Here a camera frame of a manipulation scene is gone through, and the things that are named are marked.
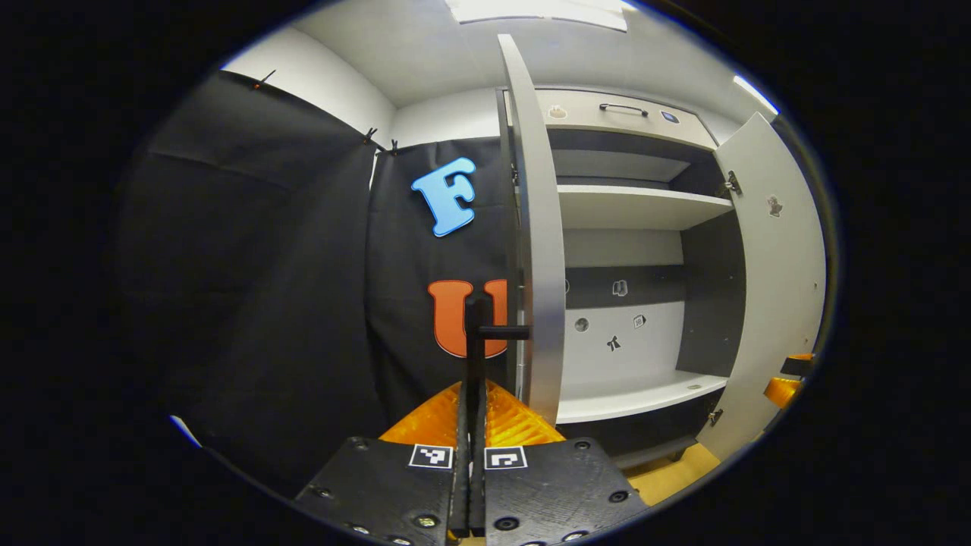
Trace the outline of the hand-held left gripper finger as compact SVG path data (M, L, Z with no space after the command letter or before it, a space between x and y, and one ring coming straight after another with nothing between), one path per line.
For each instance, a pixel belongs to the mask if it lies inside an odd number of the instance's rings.
M446 545L468 522L467 448L455 383L378 438L348 438L294 506L354 545Z
M472 442L470 528L486 544L587 544L648 515L596 439L563 438L494 381Z

